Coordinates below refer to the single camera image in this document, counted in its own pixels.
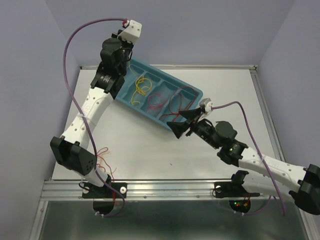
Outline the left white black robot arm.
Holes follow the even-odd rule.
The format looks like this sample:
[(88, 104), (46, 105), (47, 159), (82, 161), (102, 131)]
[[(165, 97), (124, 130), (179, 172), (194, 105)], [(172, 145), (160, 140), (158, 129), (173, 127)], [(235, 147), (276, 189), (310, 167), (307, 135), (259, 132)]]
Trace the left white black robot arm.
[(125, 82), (127, 65), (141, 32), (142, 27), (129, 26), (102, 43), (101, 62), (83, 105), (75, 103), (76, 117), (60, 137), (50, 141), (56, 162), (87, 180), (100, 197), (119, 191), (112, 187), (112, 177), (97, 166), (97, 150), (88, 151), (88, 145), (95, 143), (93, 130)]

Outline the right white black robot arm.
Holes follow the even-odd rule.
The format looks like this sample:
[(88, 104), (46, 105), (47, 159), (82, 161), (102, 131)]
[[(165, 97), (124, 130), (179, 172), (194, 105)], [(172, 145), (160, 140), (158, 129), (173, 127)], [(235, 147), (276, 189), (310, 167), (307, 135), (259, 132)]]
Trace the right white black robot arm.
[(237, 202), (237, 198), (266, 195), (292, 201), (299, 209), (312, 215), (320, 214), (320, 168), (314, 164), (297, 166), (263, 155), (236, 139), (237, 131), (227, 121), (213, 124), (204, 118), (203, 107), (182, 110), (183, 122), (166, 124), (177, 138), (197, 135), (216, 149), (220, 160), (238, 167), (230, 181), (215, 186), (212, 196), (229, 198), (235, 212), (247, 213), (250, 202)]

